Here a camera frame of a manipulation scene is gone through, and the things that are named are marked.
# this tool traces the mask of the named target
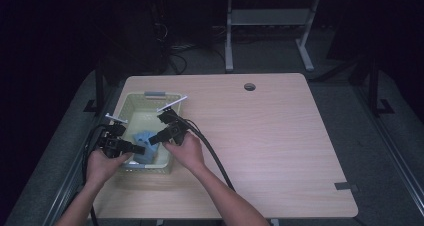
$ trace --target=table leg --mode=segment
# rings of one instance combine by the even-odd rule
[[[280,226],[280,222],[278,221],[278,219],[271,219],[271,224],[272,226]]]
[[[227,41],[225,42],[225,72],[233,71],[233,49],[231,47],[231,0],[228,0],[227,9]]]
[[[302,57],[303,64],[307,71],[313,71],[314,65],[309,57],[308,51],[305,48],[306,41],[308,40],[309,32],[311,31],[312,23],[314,22],[315,13],[318,8],[319,0],[314,0],[312,3],[312,7],[309,11],[308,19],[305,24],[305,31],[303,32],[302,37],[296,39],[296,45],[299,49],[300,56]]]

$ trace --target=person's right hand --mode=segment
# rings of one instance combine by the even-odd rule
[[[205,166],[200,139],[190,132],[184,135],[184,141],[181,146],[169,142],[162,142],[162,144],[174,155],[178,162],[191,172]]]
[[[132,153],[125,153],[117,158],[108,158],[101,149],[93,151],[88,158],[87,184],[103,187],[103,184],[131,155]]]

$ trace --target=wooden tabletop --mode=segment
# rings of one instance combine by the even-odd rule
[[[244,88],[256,86],[254,91]],[[236,191],[266,218],[354,217],[358,213],[307,82],[301,74],[131,77],[128,93],[187,95],[182,116],[215,149]],[[222,175],[204,148],[207,166]],[[178,162],[169,175],[118,172],[94,204],[99,218],[220,218]]]

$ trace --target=blue cloth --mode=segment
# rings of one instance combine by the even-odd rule
[[[134,154],[134,161],[139,164],[152,164],[153,159],[156,157],[159,144],[151,145],[149,142],[149,138],[155,136],[156,133],[151,131],[143,131],[138,134],[134,134],[133,138],[135,143],[138,146],[145,147],[146,150],[144,155],[142,154]]]

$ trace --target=gray carpet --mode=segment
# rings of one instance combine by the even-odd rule
[[[311,34],[307,48],[316,66],[314,72],[306,72],[303,68],[293,41],[297,32],[283,36],[284,40],[235,44],[234,73],[299,72],[306,78],[314,78],[340,63],[325,59],[331,31]],[[217,53],[223,54],[223,43],[216,44],[214,49],[216,51],[195,49],[178,54],[188,63],[184,74],[224,73],[224,62]],[[179,58],[175,57],[174,62],[183,67]],[[174,72],[168,69],[165,74]],[[364,106],[360,92],[366,89],[366,85],[360,88],[350,86],[347,83],[349,74],[350,69],[325,83],[311,83],[310,88],[346,178],[357,187],[353,192],[359,208],[357,220],[280,219],[280,225],[424,225],[424,218],[376,129],[375,119]],[[105,112],[113,111],[121,89],[122,84],[107,88],[109,106]],[[423,124],[402,99],[393,81],[384,74],[381,74],[379,93],[396,112],[382,115],[380,121],[387,127],[417,179],[423,183]],[[93,113],[82,112],[87,101],[94,96],[94,75],[91,73],[76,93],[6,225],[43,224],[89,129],[101,121]],[[154,225],[154,221],[100,220],[100,225]],[[165,225],[205,225],[205,222],[167,221]]]

